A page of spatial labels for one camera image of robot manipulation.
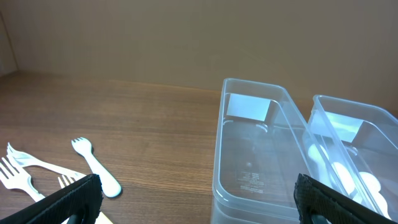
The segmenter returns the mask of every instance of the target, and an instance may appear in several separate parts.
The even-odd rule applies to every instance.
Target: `clear plastic container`
[[[343,193],[398,222],[398,120],[373,105],[321,95],[313,100],[308,124]],[[322,171],[313,175],[333,188]]]
[[[299,173],[323,161],[315,136],[281,86],[226,79],[221,94],[213,174],[212,223],[298,223],[293,193]],[[341,190],[329,163],[328,177]]]

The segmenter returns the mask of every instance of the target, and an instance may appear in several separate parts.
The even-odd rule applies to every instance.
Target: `plastic bin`
[[[308,124],[345,194],[398,222],[398,120],[377,106],[321,95],[313,100]]]
[[[226,79],[218,118],[211,222],[298,223],[295,181],[299,173],[311,175],[317,169],[307,162],[308,151],[326,160],[319,150],[284,88]],[[339,186],[331,165],[324,163],[329,178]]]

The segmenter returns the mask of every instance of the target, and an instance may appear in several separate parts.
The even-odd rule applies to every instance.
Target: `beige wall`
[[[21,70],[220,89],[226,77],[398,109],[398,1],[0,0]]]
[[[0,14],[0,76],[16,70],[17,64]]]

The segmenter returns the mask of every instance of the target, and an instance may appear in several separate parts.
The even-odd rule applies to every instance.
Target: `wood grain tabletop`
[[[308,119],[312,100],[296,104]],[[89,174],[71,145],[83,136],[122,185],[101,207],[114,223],[209,223],[219,106],[220,91],[18,72],[0,78],[0,157],[10,142]],[[60,188],[58,174],[25,169],[45,196]],[[3,184],[0,196],[0,219],[34,203]]]

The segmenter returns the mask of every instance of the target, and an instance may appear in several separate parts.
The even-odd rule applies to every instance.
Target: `transparent bin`
[[[307,163],[308,151],[326,160],[284,88],[226,79],[218,118],[211,222],[299,223],[295,182],[299,173],[311,175],[317,169]],[[324,170],[339,186],[327,162]]]
[[[308,124],[343,193],[398,222],[398,120],[373,105],[321,95],[313,100]],[[333,188],[321,169],[313,175]]]

